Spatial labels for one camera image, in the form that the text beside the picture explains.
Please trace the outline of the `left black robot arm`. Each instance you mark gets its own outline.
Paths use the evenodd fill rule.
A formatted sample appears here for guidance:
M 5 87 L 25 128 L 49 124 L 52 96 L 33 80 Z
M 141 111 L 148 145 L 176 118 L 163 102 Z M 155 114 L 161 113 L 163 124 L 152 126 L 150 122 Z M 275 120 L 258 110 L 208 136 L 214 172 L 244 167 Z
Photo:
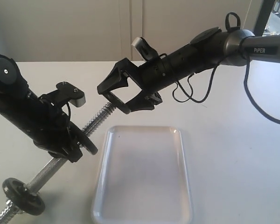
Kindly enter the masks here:
M 62 107 L 81 107 L 84 103 L 84 92 L 68 82 L 58 83 L 56 90 L 38 97 L 16 62 L 0 55 L 0 115 L 52 157 L 70 162 L 82 157 L 78 144 L 83 133 L 71 122 L 71 113 L 64 113 Z

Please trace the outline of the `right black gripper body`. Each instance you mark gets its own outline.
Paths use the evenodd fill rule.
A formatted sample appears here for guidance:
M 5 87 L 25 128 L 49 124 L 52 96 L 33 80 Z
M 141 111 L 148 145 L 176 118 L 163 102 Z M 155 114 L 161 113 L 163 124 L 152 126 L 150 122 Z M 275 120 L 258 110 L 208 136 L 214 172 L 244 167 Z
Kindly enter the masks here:
M 128 86 L 128 78 L 140 88 L 140 92 L 135 97 L 124 103 L 130 111 L 154 110 L 156 105 L 163 102 L 158 90 L 154 87 L 158 72 L 154 71 L 151 63 L 136 66 L 124 58 L 115 63 L 114 68 L 123 76 L 124 84 L 120 84 L 120 88 Z

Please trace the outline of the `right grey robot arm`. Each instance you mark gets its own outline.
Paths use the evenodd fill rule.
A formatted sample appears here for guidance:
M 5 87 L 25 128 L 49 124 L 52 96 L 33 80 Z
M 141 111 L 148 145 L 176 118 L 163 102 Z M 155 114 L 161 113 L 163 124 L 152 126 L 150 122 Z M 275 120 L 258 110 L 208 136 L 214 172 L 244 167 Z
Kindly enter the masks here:
M 144 63 L 118 61 L 97 87 L 99 95 L 125 114 L 153 110 L 162 102 L 160 90 L 220 64 L 244 66 L 247 59 L 280 63 L 280 35 L 255 36 L 245 29 L 208 29 L 168 55 L 159 54 L 143 37 L 133 47 Z

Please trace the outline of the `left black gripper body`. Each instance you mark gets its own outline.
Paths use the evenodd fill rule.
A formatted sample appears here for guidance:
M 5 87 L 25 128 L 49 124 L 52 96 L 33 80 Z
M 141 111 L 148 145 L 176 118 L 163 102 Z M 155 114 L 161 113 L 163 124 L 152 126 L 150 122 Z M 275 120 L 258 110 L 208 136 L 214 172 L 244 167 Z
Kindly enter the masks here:
M 49 154 L 76 154 L 77 132 L 71 122 L 70 104 L 75 100 L 69 95 L 41 95 L 37 101 L 44 107 L 34 144 Z

